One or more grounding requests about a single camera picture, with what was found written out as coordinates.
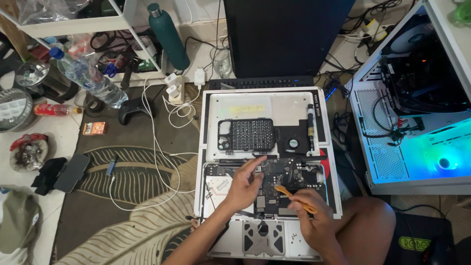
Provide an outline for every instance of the yellow sticky note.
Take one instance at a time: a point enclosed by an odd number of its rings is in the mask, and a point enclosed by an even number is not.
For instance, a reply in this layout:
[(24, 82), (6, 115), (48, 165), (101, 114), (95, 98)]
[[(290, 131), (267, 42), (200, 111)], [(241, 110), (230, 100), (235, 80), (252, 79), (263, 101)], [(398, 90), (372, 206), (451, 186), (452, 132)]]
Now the yellow sticky note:
[(259, 111), (265, 111), (265, 105), (235, 106), (235, 107), (230, 107), (229, 111), (231, 113), (259, 112)]

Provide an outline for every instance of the green metal water bottle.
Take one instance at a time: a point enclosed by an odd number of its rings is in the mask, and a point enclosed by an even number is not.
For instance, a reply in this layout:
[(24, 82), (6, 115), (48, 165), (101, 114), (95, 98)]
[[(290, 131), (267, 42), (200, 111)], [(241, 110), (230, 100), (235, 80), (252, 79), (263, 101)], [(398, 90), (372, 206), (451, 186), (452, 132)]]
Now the green metal water bottle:
[(150, 13), (149, 25), (173, 67), (180, 71), (187, 69), (190, 66), (190, 59), (170, 15), (160, 10), (157, 3), (150, 4), (147, 10)]

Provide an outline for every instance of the black keyboard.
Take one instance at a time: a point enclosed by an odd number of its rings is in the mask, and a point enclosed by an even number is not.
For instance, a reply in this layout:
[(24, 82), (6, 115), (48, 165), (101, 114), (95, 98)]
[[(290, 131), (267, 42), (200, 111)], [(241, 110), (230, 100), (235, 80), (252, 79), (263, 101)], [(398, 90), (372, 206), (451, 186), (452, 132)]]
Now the black keyboard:
[(263, 78), (235, 78), (214, 79), (209, 81), (210, 90), (219, 89), (249, 89), (249, 88), (274, 88), (274, 87), (301, 87), (314, 86), (314, 78), (310, 75), (263, 77)]

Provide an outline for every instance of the rug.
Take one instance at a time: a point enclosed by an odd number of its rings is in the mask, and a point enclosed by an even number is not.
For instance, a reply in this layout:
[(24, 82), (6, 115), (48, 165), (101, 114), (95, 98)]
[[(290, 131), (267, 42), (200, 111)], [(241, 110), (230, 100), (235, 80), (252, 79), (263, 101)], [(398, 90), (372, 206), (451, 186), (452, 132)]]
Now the rug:
[[(153, 99), (163, 86), (151, 87), (147, 96)], [(130, 99), (140, 97), (142, 88), (128, 90)], [(155, 99), (157, 117), (154, 119), (157, 139), (164, 155), (178, 167), (180, 191), (195, 189), (197, 155), (169, 154), (198, 152), (200, 120), (184, 128), (174, 128), (163, 105), (161, 93)], [(197, 88), (187, 85), (186, 98), (194, 99)], [(201, 115), (201, 97), (193, 102)], [(66, 194), (59, 219), (51, 264), (114, 265), (161, 264), (189, 235), (193, 214), (194, 192), (177, 193), (179, 180), (172, 165), (157, 149), (154, 163), (152, 124), (146, 115), (131, 119), (127, 126), (117, 120), (118, 110), (106, 108), (99, 117), (84, 116), (81, 128), (89, 122), (107, 122), (106, 135), (79, 136), (76, 153), (90, 157), (91, 162), (76, 189)], [(186, 124), (188, 117), (172, 115), (176, 126)], [(116, 180), (105, 176), (114, 155), (119, 161), (113, 172)]]

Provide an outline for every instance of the game controller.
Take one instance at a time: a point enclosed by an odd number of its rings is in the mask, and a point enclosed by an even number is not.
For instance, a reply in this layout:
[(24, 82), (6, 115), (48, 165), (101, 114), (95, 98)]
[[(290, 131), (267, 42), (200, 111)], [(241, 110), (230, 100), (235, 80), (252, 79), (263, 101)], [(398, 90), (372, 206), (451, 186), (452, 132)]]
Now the game controller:
[(151, 118), (155, 118), (155, 111), (153, 108), (153, 104), (151, 103), (152, 100), (147, 98), (147, 101), (149, 103), (148, 109), (151, 110), (152, 116), (148, 113), (146, 108), (144, 107), (144, 103), (142, 102), (142, 99), (135, 98), (135, 99), (129, 99), (121, 104), (121, 107), (119, 109), (119, 114), (118, 114), (118, 121), (121, 123), (121, 125), (127, 125), (129, 123), (129, 120), (138, 114), (146, 114), (147, 116)]

